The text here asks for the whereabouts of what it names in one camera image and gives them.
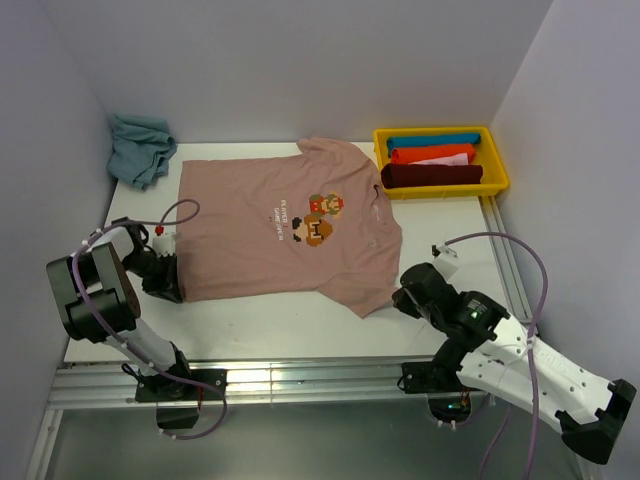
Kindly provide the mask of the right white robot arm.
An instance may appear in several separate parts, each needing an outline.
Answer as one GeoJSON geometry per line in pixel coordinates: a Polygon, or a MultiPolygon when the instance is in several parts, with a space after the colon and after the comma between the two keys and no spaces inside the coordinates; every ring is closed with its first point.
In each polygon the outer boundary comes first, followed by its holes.
{"type": "Polygon", "coordinates": [[[528,338],[506,308],[481,292],[456,291],[430,263],[407,270],[392,299],[446,337],[430,360],[403,363],[406,393],[488,392],[537,415],[582,458],[608,463],[636,395],[631,383],[595,375],[528,338]]]}

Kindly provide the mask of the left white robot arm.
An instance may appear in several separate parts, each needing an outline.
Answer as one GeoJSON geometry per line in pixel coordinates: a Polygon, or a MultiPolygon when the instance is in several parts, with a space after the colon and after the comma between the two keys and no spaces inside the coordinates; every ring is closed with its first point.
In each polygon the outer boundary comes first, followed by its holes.
{"type": "Polygon", "coordinates": [[[177,279],[175,232],[149,232],[127,217],[98,229],[79,249],[46,265],[67,335],[114,348],[126,356],[122,371],[155,400],[181,400],[195,389],[195,375],[179,348],[142,319],[131,274],[143,292],[183,302],[177,279]]]}

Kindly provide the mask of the pink printed t-shirt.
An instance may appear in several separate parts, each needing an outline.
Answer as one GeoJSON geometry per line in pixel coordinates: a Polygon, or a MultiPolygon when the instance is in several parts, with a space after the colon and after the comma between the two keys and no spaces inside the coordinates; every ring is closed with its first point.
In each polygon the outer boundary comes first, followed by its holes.
{"type": "Polygon", "coordinates": [[[365,317],[387,305],[402,231],[378,170],[355,145],[311,138],[274,158],[189,160],[178,227],[188,302],[315,291],[365,317]]]}

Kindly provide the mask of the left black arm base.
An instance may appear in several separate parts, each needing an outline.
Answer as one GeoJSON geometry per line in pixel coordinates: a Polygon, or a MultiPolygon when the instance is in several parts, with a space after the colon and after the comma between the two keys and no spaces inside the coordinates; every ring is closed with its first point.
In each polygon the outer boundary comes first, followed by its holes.
{"type": "Polygon", "coordinates": [[[172,382],[161,375],[144,377],[134,373],[138,381],[135,401],[156,405],[156,424],[159,428],[189,430],[200,416],[203,401],[222,399],[227,386],[227,371],[223,369],[196,369],[191,371],[191,379],[214,386],[218,393],[199,386],[172,382]]]}

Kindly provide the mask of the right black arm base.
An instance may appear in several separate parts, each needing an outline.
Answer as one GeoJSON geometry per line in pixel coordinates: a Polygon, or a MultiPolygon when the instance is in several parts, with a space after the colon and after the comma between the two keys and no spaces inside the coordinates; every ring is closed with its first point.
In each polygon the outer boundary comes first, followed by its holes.
{"type": "Polygon", "coordinates": [[[407,395],[425,395],[429,413],[436,421],[453,424],[471,417],[470,390],[455,373],[433,361],[403,363],[396,387],[407,395]]]}

